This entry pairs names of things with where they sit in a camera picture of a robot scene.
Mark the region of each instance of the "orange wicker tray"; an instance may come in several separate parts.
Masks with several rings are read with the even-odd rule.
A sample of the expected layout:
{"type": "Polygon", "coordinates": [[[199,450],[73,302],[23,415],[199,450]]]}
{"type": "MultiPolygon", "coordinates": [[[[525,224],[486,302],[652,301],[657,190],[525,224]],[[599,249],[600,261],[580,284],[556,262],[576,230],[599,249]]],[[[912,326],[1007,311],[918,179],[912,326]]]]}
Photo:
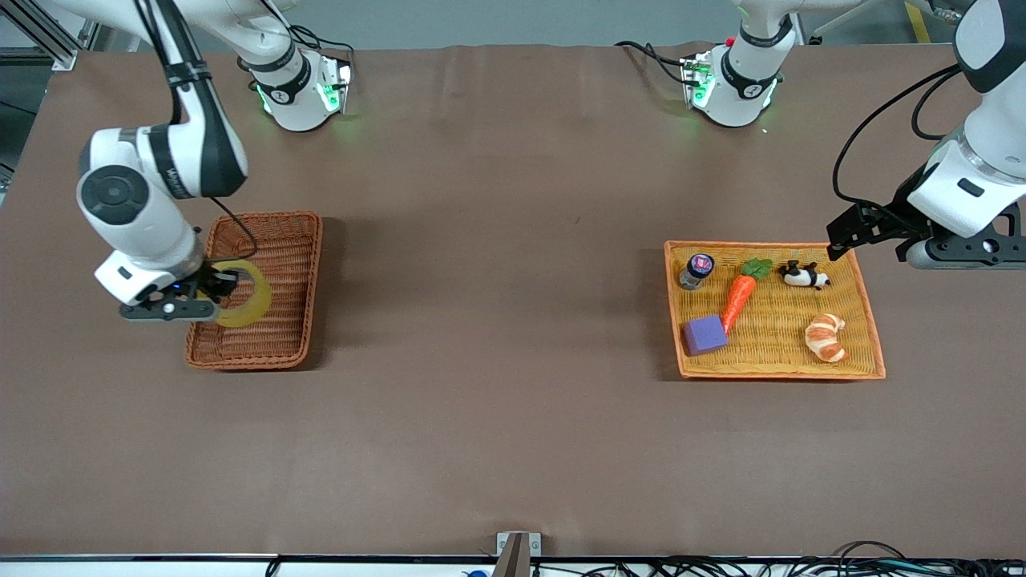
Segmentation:
{"type": "Polygon", "coordinates": [[[681,376],[700,379],[869,380],[886,375],[876,322],[855,253],[831,263],[826,245],[813,242],[668,241],[665,245],[670,319],[681,376]],[[716,268],[697,291],[678,284],[680,271],[696,253],[706,253],[716,268]],[[719,314],[731,283],[749,259],[772,259],[774,272],[760,280],[751,300],[731,331],[731,344],[698,356],[688,356],[683,325],[688,320],[719,314]],[[817,262],[831,285],[823,291],[791,286],[776,269],[788,260],[817,262]],[[823,362],[805,346],[804,330],[821,313],[840,316],[845,328],[838,341],[849,358],[823,362]]]}
{"type": "MultiPolygon", "coordinates": [[[[271,284],[271,308],[253,324],[226,329],[215,322],[194,322],[186,339],[186,362],[208,371],[291,369],[310,351],[314,292],[323,224],[314,213],[243,213],[260,251],[249,259],[271,284]]],[[[242,255],[252,245],[228,217],[210,227],[206,255],[242,255]]],[[[242,282],[222,306],[246,301],[252,285],[242,282]]]]}

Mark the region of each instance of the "yellow tape roll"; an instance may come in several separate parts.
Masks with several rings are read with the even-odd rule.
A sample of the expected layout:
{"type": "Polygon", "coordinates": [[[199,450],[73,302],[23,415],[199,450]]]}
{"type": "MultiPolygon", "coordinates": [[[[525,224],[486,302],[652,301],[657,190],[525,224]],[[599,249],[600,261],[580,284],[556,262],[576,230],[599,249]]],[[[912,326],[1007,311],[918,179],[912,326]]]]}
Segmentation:
{"type": "Polygon", "coordinates": [[[264,278],[256,265],[249,261],[225,261],[214,263],[213,268],[221,272],[240,272],[253,281],[252,296],[235,308],[221,309],[221,314],[216,318],[218,324],[228,329],[240,329],[256,322],[267,314],[267,310],[271,308],[271,283],[264,278]]]}

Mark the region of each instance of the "purple foam block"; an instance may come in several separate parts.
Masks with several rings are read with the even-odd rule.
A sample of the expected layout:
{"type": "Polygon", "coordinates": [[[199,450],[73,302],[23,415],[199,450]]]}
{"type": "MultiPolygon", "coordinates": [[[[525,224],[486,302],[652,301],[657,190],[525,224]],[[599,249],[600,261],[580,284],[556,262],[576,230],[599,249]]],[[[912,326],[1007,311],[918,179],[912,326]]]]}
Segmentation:
{"type": "Polygon", "coordinates": [[[726,346],[726,333],[719,315],[703,316],[684,324],[687,354],[698,356],[726,346]]]}

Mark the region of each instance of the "robotic arm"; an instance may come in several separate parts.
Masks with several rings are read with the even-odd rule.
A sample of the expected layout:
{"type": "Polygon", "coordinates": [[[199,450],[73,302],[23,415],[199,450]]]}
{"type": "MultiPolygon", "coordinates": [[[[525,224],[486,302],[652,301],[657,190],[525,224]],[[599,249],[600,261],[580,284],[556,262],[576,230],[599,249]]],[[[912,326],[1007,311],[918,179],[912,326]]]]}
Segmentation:
{"type": "MultiPolygon", "coordinates": [[[[53,0],[83,17],[149,39],[134,0],[53,0]]],[[[286,7],[297,0],[279,0],[286,7]]],[[[264,108],[286,130],[307,131],[342,112],[351,63],[299,46],[272,0],[177,0],[193,26],[225,41],[256,80],[264,108]]]]}
{"type": "Polygon", "coordinates": [[[741,11],[733,44],[720,44],[682,64],[684,100],[724,126],[744,126],[770,106],[780,67],[797,40],[791,14],[839,10],[861,0],[732,0],[741,11]]]}
{"type": "Polygon", "coordinates": [[[1019,199],[1026,195],[1026,2],[977,0],[955,31],[955,55],[983,95],[886,206],[855,203],[828,227],[830,258],[903,238],[920,269],[1026,269],[1019,199]],[[1004,217],[1008,230],[998,231],[1004,217]]]}
{"type": "Polygon", "coordinates": [[[210,320],[238,276],[203,258],[173,199],[230,196],[246,180],[246,156],[173,0],[133,4],[174,112],[168,124],[98,130],[82,151],[79,207],[114,248],[95,277],[128,319],[210,320]]]}

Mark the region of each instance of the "small jar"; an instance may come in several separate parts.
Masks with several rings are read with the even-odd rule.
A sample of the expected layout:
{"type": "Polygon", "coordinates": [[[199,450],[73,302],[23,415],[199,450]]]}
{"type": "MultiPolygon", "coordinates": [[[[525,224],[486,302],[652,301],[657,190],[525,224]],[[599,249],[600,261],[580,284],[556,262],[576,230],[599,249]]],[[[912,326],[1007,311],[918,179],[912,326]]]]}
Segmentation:
{"type": "Polygon", "coordinates": [[[709,255],[699,253],[687,261],[687,266],[680,271],[680,287],[684,291],[694,291],[702,285],[702,282],[712,274],[712,269],[716,262],[709,255]]]}

